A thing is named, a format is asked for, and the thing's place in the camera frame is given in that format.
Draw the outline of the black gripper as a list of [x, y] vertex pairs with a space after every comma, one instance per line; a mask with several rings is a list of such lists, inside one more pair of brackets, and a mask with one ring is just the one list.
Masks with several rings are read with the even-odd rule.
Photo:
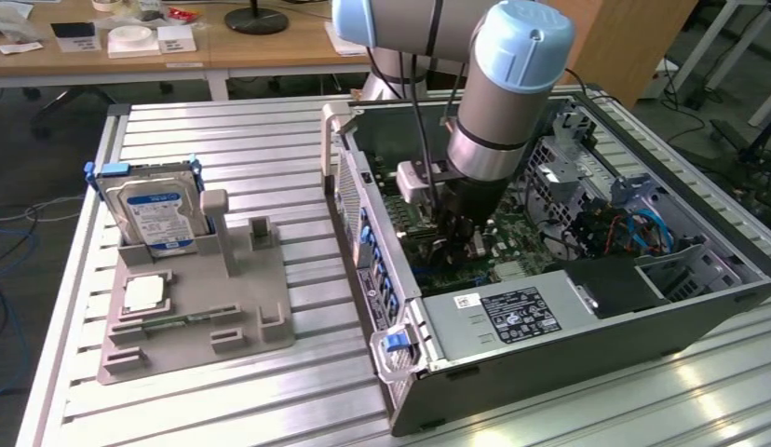
[[467, 242], [491, 217], [503, 194], [505, 180], [459, 178], [446, 182], [439, 197], [439, 233], [450, 241]]

